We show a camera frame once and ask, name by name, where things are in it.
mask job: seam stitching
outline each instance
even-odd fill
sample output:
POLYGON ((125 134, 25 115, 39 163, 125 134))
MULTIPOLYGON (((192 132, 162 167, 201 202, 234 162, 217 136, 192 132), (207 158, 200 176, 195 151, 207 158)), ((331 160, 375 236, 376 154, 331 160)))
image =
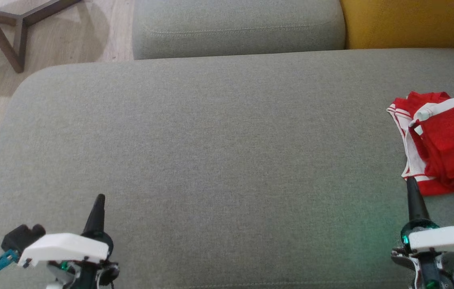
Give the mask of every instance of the seam stitching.
POLYGON ((158 35, 165 35, 165 36, 170 36, 170 35, 187 35, 187 34, 201 34, 201 35, 212 35, 212 34, 223 34, 223 33, 241 33, 243 31, 265 31, 265 30, 276 30, 276 29, 308 29, 312 27, 317 27, 317 26, 322 26, 325 24, 329 24, 331 22, 334 22, 337 20, 339 17, 339 11, 335 14, 335 16, 332 18, 332 20, 328 22, 324 22, 322 24, 312 24, 312 25, 281 25, 281 26, 261 26, 261 27, 245 27, 245 28, 238 28, 238 29, 212 29, 212 30, 201 30, 201 31, 176 31, 176 32, 170 32, 170 31, 154 31, 151 30, 145 23, 142 22, 142 26, 145 29, 145 31, 148 31, 151 34, 158 34, 158 35))
MULTIPOLYGON (((293 31, 293 30, 306 30, 309 27, 294 27, 294 28, 269 28, 269 29, 258 29, 253 30, 254 32, 260 31, 293 31)), ((247 33, 250 30, 245 31, 225 31, 225 32, 217 32, 217 33, 183 33, 183 34, 161 34, 161 33, 152 33, 149 31, 150 34, 156 37, 199 37, 203 35, 221 35, 221 34, 231 34, 231 33, 247 33)))

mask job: white plastic housing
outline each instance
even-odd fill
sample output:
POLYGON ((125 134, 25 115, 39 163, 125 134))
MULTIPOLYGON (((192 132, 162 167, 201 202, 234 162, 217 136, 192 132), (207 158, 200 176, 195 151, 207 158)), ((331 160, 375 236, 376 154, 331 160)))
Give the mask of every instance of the white plastic housing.
POLYGON ((71 233, 46 234, 20 256, 19 266, 31 259, 30 265, 36 266, 40 261, 82 261, 88 256, 87 262, 99 263, 106 260, 108 245, 71 233))
POLYGON ((430 248, 454 252, 454 226, 411 233, 409 242, 411 249, 418 252, 427 252, 430 248))
POLYGON ((53 282, 47 284, 47 287, 45 287, 45 289, 63 289, 63 285, 58 282, 53 282))

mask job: folded clothing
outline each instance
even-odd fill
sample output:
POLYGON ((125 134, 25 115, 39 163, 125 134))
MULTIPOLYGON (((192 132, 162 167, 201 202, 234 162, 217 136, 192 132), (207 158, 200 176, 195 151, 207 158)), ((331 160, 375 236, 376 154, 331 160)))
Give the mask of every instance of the folded clothing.
POLYGON ((397 98, 387 109, 407 156, 402 177, 414 177, 423 195, 454 192, 454 98, 447 93, 397 98))

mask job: wooden stool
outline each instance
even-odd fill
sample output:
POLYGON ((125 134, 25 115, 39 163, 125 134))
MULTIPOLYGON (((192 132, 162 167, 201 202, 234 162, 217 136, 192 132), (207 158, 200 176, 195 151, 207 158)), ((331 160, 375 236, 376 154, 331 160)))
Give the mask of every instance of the wooden stool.
POLYGON ((46 4, 38 6, 22 15, 0 11, 0 23, 15 27, 13 46, 11 46, 0 27, 0 48, 10 62, 11 66, 13 66, 15 72, 21 73, 24 71, 27 28, 79 1, 80 0, 51 0, 46 4))

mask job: sofa cushion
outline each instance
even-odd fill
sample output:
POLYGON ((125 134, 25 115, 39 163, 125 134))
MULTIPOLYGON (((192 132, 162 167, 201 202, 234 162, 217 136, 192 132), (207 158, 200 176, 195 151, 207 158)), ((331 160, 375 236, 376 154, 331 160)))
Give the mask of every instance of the sofa cushion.
MULTIPOLYGON (((406 288, 390 259, 405 155, 385 109, 411 90, 454 96, 454 50, 44 69, 0 131, 0 245, 23 223, 80 234, 103 193, 117 288, 406 288)), ((454 194, 427 206, 454 225, 454 194)), ((52 280, 10 268, 0 288, 52 280)))
POLYGON ((338 0, 136 0, 135 59, 343 49, 338 0))

